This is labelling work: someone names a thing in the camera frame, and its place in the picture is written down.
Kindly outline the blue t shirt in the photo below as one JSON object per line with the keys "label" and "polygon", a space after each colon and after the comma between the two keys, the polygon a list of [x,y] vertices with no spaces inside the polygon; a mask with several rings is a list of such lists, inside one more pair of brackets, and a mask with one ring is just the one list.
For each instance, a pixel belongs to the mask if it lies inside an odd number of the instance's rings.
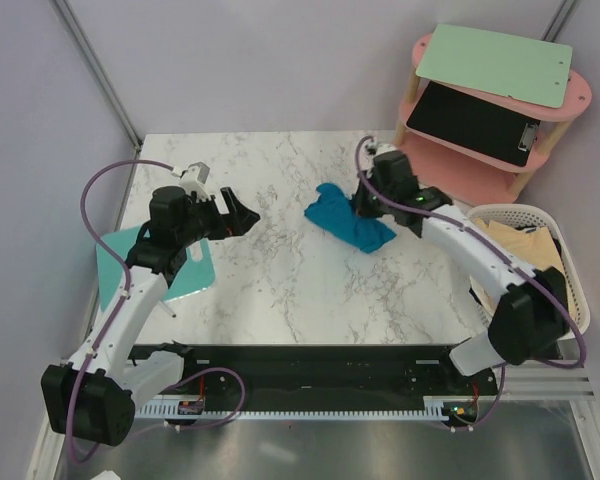
{"label": "blue t shirt", "polygon": [[304,210],[304,216],[337,239],[371,254],[396,238],[396,233],[381,221],[358,216],[337,185],[323,183],[316,192],[318,198]]}

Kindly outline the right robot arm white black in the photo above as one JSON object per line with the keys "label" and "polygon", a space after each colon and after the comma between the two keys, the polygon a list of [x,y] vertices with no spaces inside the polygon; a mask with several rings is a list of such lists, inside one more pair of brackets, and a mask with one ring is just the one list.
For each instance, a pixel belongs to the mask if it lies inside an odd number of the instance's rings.
{"label": "right robot arm white black", "polygon": [[363,218],[394,221],[445,251],[496,303],[486,331],[451,348],[438,368],[447,392],[463,392],[474,374],[538,357],[570,329],[564,275],[539,269],[507,251],[474,225],[444,192],[422,188],[407,156],[382,144],[359,172],[354,211]]}

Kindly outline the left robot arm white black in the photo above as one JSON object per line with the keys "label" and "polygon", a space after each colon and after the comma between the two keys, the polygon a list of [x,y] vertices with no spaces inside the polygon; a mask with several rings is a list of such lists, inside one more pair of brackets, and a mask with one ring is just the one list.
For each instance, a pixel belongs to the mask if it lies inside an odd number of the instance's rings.
{"label": "left robot arm white black", "polygon": [[202,240],[245,235],[259,221],[224,187],[221,213],[213,197],[202,199],[181,186],[156,189],[149,219],[129,250],[118,288],[80,348],[64,365],[50,365],[41,387],[50,426],[56,433],[119,445],[135,413],[172,387],[188,393],[199,382],[199,369],[167,348],[151,353],[132,369],[127,360],[149,315],[162,302],[187,260],[188,249]]}

